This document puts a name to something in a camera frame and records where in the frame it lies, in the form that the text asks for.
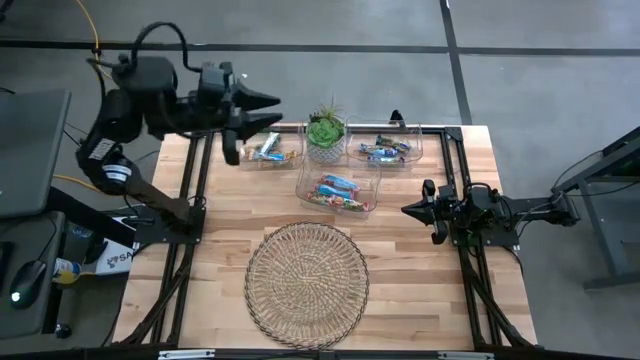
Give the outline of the round woven straw placemat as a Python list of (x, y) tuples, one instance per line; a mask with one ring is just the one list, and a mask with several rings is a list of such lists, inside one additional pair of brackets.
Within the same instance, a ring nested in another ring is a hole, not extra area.
[(356, 243), (325, 223), (296, 222), (265, 236), (244, 275), (244, 299), (268, 338), (300, 350), (326, 349), (358, 326), (369, 271)]

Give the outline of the blue red granola bar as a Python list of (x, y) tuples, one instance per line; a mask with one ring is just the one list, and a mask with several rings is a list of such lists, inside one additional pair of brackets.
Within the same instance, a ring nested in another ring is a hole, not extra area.
[(341, 190), (326, 184), (317, 184), (315, 190), (318, 194), (324, 196), (337, 196), (349, 200), (355, 199), (355, 193), (351, 190)]

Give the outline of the white printed box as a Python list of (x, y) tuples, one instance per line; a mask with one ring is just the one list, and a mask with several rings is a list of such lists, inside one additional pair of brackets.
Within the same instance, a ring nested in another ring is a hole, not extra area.
[(95, 262), (94, 274), (98, 276), (128, 273), (131, 269), (134, 250), (109, 239), (104, 241), (105, 250)]

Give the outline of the snack bars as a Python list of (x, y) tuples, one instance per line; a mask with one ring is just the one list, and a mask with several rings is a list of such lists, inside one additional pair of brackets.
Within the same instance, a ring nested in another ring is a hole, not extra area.
[(335, 175), (329, 175), (329, 174), (323, 175), (320, 178), (320, 182), (322, 184), (331, 186), (336, 189), (342, 189), (342, 190), (353, 191), (353, 192), (358, 192), (360, 190), (360, 186), (357, 185), (355, 182), (352, 182), (350, 180), (347, 180), (345, 178), (341, 178)]

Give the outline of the clear plastic bin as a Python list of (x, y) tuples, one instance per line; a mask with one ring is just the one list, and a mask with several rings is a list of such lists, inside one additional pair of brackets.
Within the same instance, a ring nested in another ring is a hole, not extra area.
[[(242, 161), (240, 155), (241, 149), (245, 146), (256, 146), (260, 149), (270, 132), (280, 134), (278, 144), (270, 153), (284, 153), (286, 151), (296, 150), (299, 155), (292, 160), (286, 161)], [(276, 123), (246, 141), (237, 140), (230, 149), (238, 152), (239, 167), (243, 171), (295, 170), (301, 165), (305, 155), (304, 127), (297, 123)]]
[[(364, 120), (351, 116), (346, 120), (346, 150), (348, 160), (358, 167), (379, 168), (383, 171), (408, 171), (423, 156), (423, 133), (420, 125), (407, 125), (403, 120)], [(368, 154), (359, 151), (361, 144), (377, 145), (376, 137), (382, 135), (396, 141), (408, 143), (409, 153), (396, 156), (404, 157), (403, 166), (385, 166), (367, 161)]]
[[(368, 212), (354, 212), (344, 210), (342, 208), (332, 208), (317, 205), (309, 202), (306, 195), (309, 192), (316, 192), (315, 186), (322, 184), (320, 178), (323, 175), (335, 175), (355, 182), (360, 186), (360, 190), (355, 193), (355, 199), (359, 202), (367, 202), (369, 204)], [(295, 194), (299, 198), (300, 203), (313, 210), (324, 211), (336, 215), (349, 216), (355, 218), (367, 218), (373, 213), (379, 203), (379, 185), (381, 182), (381, 172), (378, 168), (368, 167), (350, 167), (347, 165), (336, 164), (317, 164), (314, 162), (305, 163), (298, 176)]]

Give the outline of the yellow white bottle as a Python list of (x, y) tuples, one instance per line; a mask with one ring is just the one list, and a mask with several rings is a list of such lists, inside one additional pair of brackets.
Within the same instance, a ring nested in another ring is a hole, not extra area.
[(57, 258), (53, 270), (52, 281), (61, 285), (70, 285), (81, 276), (82, 267), (77, 262)]

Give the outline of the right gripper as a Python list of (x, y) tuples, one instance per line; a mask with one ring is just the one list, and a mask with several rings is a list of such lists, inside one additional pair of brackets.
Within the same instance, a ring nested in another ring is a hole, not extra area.
[(448, 237), (448, 227), (443, 218), (443, 205), (441, 199), (436, 195), (436, 186), (433, 180), (426, 179), (422, 185), (423, 199), (403, 206), (401, 211), (425, 226), (432, 225), (434, 230), (431, 234), (432, 242), (441, 245)]

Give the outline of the silver metal bracket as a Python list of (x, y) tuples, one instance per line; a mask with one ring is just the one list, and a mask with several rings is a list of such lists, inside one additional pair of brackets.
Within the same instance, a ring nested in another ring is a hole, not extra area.
[(467, 351), (439, 351), (438, 360), (495, 360), (493, 353)]
[(157, 360), (209, 360), (215, 357), (215, 349), (178, 349), (160, 351)]

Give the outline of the black metal side table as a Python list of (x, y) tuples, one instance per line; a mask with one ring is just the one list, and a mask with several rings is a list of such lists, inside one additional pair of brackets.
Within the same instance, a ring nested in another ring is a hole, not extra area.
[(640, 265), (627, 256), (629, 246), (640, 247), (640, 126), (594, 154), (595, 162), (575, 174), (567, 168), (551, 187), (583, 201), (607, 268), (583, 288), (640, 284)]

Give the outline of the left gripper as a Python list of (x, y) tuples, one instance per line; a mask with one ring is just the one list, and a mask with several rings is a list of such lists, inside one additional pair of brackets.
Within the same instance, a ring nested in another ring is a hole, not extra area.
[(239, 108), (252, 111), (272, 107), (281, 99), (251, 90), (242, 82), (236, 82), (230, 62), (216, 65), (204, 62), (198, 86), (189, 101), (191, 118), (196, 131), (213, 131), (222, 136), (222, 151), (228, 165), (238, 165), (240, 155), (236, 142), (246, 141), (279, 122), (282, 113), (242, 113)]

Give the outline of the potted green succulent plant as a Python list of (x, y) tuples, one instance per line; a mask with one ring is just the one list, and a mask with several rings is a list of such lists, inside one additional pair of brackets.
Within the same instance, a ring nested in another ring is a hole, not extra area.
[(321, 164), (336, 163), (344, 150), (345, 124), (339, 107), (331, 101), (320, 104), (308, 116), (305, 128), (308, 156)]

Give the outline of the dark grey side desk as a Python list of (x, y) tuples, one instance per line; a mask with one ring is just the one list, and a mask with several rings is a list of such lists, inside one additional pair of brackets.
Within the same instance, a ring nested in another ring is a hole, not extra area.
[[(65, 216), (59, 212), (0, 221), (0, 340), (54, 331), (61, 292), (52, 277), (64, 244), (65, 227)], [(31, 260), (47, 265), (39, 296), (30, 307), (14, 309), (9, 296), (11, 281)]]

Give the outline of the black aluminium table frame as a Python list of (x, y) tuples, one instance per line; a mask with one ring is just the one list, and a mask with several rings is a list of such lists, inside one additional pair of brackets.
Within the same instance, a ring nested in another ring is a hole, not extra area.
[(371, 278), (369, 300), (356, 329), (322, 359), (437, 359), (439, 351), (472, 352), (473, 339), (458, 250), (434, 245), (431, 231), (401, 208), (416, 202), (425, 179), (437, 184), (470, 180), (500, 183), (484, 126), (423, 128), (423, 156), (408, 171), (383, 175), (379, 203), (367, 218), (319, 212), (295, 195), (296, 171), (243, 171), (225, 164), (214, 143), (205, 186), (206, 219), (194, 246), (185, 292), (173, 295), (157, 322), (158, 338), (138, 336), (181, 252), (152, 245), (132, 263), (113, 349), (123, 358), (154, 359), (162, 350), (215, 349), (216, 360), (251, 359), (291, 348), (267, 338), (251, 320), (244, 273), (266, 235), (300, 221), (322, 222), (347, 235), (363, 252)]

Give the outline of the black computer mouse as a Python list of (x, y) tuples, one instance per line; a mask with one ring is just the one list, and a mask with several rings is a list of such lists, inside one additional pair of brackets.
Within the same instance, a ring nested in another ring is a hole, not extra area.
[(19, 268), (9, 288), (10, 304), (14, 309), (26, 309), (36, 301), (46, 267), (46, 263), (41, 260), (31, 260)]

